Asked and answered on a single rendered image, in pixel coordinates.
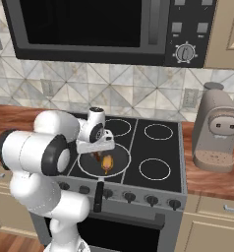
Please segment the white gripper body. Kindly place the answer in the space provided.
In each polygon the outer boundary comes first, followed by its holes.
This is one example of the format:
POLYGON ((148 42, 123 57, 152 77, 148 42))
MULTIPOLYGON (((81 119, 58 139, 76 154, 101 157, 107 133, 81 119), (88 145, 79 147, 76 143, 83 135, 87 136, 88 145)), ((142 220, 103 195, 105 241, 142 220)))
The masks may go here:
POLYGON ((99 140, 95 143, 88 143, 81 140, 77 140, 76 144, 77 144, 78 154, 103 152, 103 151, 113 150, 115 148, 115 143, 113 140, 109 140, 109 141, 99 140))

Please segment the orange chicken drumstick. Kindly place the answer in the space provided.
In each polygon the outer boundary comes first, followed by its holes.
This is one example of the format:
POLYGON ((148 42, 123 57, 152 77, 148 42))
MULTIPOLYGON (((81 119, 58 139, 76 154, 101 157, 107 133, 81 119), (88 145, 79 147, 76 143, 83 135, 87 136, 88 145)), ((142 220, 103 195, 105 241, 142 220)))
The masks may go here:
POLYGON ((101 162, 101 168, 104 170, 104 174, 107 174, 109 170, 113 168, 113 156, 104 156, 101 162))

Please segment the black frying pan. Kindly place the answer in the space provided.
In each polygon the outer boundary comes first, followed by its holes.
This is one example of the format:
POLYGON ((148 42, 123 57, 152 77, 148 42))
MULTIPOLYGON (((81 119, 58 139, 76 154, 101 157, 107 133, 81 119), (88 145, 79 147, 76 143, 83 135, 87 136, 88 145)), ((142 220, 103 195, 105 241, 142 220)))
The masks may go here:
POLYGON ((78 166, 81 171, 97 179, 93 201, 93 211, 95 213, 101 212, 105 179, 122 174, 129 167, 130 163, 131 155, 129 151, 120 144, 116 144, 113 150, 101 152, 101 161, 97 161, 93 154, 79 155, 78 166), (113 156, 114 165, 107 174, 104 174, 104 170, 101 168, 101 162, 103 157, 108 155, 113 156))

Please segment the grey stove with black hob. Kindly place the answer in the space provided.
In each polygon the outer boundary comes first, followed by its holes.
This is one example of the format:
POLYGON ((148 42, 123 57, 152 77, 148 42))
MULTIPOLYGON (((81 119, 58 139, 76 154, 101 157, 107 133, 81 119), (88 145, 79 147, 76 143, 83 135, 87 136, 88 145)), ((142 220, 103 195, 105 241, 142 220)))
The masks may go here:
MULTIPOLYGON (((182 124, 108 116, 105 128, 113 133, 115 145, 129 151, 131 163, 122 174, 105 179, 104 189, 112 190, 113 196, 102 197, 101 212, 149 220, 154 214, 164 214, 157 252, 174 252, 187 201, 182 124), (135 194, 136 199, 128 203, 126 192, 135 194), (147 196, 156 197, 158 203, 152 207, 147 196), (170 200, 179 200, 181 207, 174 211, 168 205, 170 200)), ((80 193, 80 186, 87 186, 90 191, 84 195, 93 203, 97 179, 81 171, 78 157, 72 144, 69 166, 55 180, 68 183, 71 192, 80 193)))

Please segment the black oven door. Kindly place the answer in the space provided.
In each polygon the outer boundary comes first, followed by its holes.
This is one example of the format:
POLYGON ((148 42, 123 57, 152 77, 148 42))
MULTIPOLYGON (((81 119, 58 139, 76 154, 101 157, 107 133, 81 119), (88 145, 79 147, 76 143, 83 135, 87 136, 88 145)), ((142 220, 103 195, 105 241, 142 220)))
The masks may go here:
POLYGON ((157 252, 162 229, 83 217, 78 231, 91 252, 157 252))

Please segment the beige base cupboard door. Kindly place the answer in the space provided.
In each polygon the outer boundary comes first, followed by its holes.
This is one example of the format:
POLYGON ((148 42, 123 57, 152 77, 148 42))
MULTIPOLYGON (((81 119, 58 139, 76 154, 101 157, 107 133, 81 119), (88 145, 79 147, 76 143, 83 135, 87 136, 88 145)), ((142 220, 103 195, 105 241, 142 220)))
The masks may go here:
POLYGON ((234 252, 234 220, 184 214, 175 252, 234 252))
POLYGON ((29 211, 7 192, 0 192, 0 231, 37 238, 29 211))

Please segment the black microwave door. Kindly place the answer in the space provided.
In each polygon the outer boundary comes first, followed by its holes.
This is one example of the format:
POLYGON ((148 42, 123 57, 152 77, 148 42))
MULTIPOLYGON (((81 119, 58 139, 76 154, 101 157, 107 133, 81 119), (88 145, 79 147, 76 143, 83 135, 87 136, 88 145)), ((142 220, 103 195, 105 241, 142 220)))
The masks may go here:
POLYGON ((19 59, 161 66, 170 0, 160 0, 157 44, 150 0, 1 0, 19 59))

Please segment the grey coffee machine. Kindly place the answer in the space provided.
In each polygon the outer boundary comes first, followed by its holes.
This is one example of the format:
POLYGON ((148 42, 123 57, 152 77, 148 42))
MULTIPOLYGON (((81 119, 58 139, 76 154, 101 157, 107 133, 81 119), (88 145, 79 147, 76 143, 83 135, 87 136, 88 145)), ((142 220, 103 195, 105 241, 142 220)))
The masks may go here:
POLYGON ((196 167, 227 173, 234 166, 234 102, 219 83, 205 83, 192 133, 196 167))

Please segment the grey microwave dial knob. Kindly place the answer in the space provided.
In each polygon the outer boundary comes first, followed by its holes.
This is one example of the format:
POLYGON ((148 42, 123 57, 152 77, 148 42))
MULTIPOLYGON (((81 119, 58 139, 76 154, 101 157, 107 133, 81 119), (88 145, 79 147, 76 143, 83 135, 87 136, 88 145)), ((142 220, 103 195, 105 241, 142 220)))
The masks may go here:
POLYGON ((173 57, 177 59, 178 63, 190 63, 193 58, 197 57, 196 47, 188 41, 181 45, 176 45, 173 57))

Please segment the dark grey microwave oven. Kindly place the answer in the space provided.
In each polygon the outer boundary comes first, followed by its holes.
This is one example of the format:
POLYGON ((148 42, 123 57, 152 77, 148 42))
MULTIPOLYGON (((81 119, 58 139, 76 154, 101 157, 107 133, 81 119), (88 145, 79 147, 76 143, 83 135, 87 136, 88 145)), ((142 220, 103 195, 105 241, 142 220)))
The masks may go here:
POLYGON ((202 68, 214 18, 216 0, 170 0, 165 42, 165 60, 161 66, 202 68), (178 63, 173 57, 176 45, 188 41, 196 47, 197 57, 190 63, 178 63))

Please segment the grey wall socket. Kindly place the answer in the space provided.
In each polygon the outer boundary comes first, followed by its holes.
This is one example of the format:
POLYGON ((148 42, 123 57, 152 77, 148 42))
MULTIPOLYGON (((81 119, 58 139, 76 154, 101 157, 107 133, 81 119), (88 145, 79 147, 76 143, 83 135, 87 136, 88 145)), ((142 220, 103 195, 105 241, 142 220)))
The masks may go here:
POLYGON ((53 96, 53 88, 52 88, 52 83, 50 80, 41 79, 41 85, 42 85, 42 90, 43 90, 44 95, 53 96))
POLYGON ((186 108, 195 108, 198 100, 199 91, 197 89, 185 89, 183 106, 186 108))

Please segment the beige wall cupboard door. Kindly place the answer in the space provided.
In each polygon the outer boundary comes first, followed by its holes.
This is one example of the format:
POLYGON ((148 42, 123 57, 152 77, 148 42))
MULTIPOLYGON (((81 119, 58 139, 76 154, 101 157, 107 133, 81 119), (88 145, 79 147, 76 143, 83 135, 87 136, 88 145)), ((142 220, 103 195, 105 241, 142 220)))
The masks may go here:
POLYGON ((217 0, 205 67, 234 69, 234 0, 217 0))

